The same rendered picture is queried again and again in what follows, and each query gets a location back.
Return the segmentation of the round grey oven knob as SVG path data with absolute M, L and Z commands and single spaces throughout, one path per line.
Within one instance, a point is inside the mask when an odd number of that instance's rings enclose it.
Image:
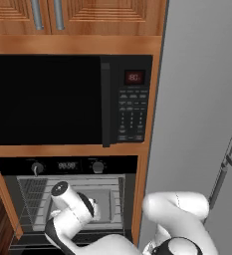
M 104 172 L 104 164 L 100 161 L 96 161 L 93 163 L 93 171 L 96 174 L 102 174 Z

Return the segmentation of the wide wooden cupboard door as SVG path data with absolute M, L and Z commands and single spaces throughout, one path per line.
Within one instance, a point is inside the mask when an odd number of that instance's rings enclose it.
M 56 28 L 54 0 L 47 1 L 54 35 L 161 36 L 163 32 L 167 0 L 62 0 L 62 31 Z

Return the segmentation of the black pointer oven knob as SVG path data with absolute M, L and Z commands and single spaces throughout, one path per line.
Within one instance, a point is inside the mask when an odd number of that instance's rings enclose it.
M 42 163 L 40 163 L 40 162 L 34 162 L 34 163 L 32 164 L 31 169 L 32 169 L 33 172 L 34 172 L 34 175 L 35 175 L 35 176 L 38 176 L 41 172 L 44 171 L 44 165 L 43 165 Z

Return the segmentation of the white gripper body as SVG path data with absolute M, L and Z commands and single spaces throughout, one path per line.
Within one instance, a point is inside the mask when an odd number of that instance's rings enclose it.
M 94 204 L 93 204 L 93 208 L 94 208 L 94 221 L 100 221 L 101 220 L 101 210 L 99 205 L 97 204 L 96 200 L 93 199 Z

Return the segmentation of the grey fridge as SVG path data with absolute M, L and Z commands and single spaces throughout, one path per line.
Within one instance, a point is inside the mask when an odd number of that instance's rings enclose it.
M 169 0 L 146 192 L 209 195 L 232 135 L 232 0 Z

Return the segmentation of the black microwave oven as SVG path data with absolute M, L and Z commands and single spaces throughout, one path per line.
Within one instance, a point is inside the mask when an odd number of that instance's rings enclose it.
M 110 145 L 143 142 L 149 55 L 0 55 L 0 145 L 103 145 L 102 63 L 110 64 Z

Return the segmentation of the narrow wooden cupboard door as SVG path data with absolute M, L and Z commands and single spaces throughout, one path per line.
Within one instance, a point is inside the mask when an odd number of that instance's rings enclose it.
M 48 1 L 39 4 L 43 30 L 35 27 L 31 0 L 0 0 L 0 35 L 50 35 Z

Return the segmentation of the black built-in oven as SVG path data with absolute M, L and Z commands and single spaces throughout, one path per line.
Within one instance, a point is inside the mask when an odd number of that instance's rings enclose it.
M 102 174 L 96 174 L 93 171 L 93 163 L 96 161 L 102 162 L 105 166 Z M 34 162 L 40 162 L 44 165 L 44 171 L 38 176 L 35 176 L 31 169 Z M 21 215 L 25 209 L 25 202 L 20 190 L 20 185 L 17 181 L 17 178 L 20 176 L 122 175 L 124 177 L 122 205 L 123 230 L 131 231 L 136 166 L 137 157 L 135 155 L 0 157 L 0 173 L 6 182 L 18 217 L 13 237 L 16 236 L 17 239 L 20 239 L 24 233 L 38 232 L 31 229 L 29 219 L 24 220 L 26 225 L 21 222 Z

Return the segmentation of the grey oven tray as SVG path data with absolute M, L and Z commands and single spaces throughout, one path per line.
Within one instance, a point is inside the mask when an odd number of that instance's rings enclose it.
M 121 213 L 120 205 L 116 205 L 116 198 L 114 193 L 110 189 L 88 189 L 88 190 L 75 190 L 70 191 L 70 193 L 82 193 L 87 198 L 94 199 L 100 210 L 101 210 L 101 219 L 100 221 L 93 221 L 90 224 L 102 224 L 102 223 L 119 223 L 121 224 Z M 48 219 L 51 218 L 51 212 L 57 210 L 57 206 L 53 201 L 51 194 L 48 196 L 45 207 L 43 221 L 46 223 Z

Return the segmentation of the wooden appliance cabinet frame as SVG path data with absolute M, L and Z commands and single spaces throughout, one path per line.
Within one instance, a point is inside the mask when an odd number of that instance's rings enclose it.
M 119 143 L 109 148 L 99 145 L 21 145 L 0 146 L 0 156 L 52 156 L 52 155 L 136 155 L 137 173 L 133 200 L 131 234 L 138 242 L 141 222 L 141 204 L 144 195 L 148 153 L 150 148 L 153 111 L 157 89 L 157 74 L 161 38 L 159 36 L 66 36 L 66 35 L 0 35 L 0 54 L 80 54 L 80 55 L 151 55 L 153 57 L 150 96 L 147 108 L 143 143 Z M 18 217 L 4 178 L 0 173 L 0 197 L 12 225 Z

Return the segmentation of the black oven door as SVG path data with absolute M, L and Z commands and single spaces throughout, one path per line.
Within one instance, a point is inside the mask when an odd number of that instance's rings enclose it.
M 72 241 L 80 247 L 85 247 L 107 235 L 119 234 L 132 241 L 130 230 L 83 230 L 80 231 Z M 8 248 L 9 255 L 64 255 L 64 253 L 53 246 L 41 231 L 36 233 L 24 233 L 20 239 L 13 237 Z

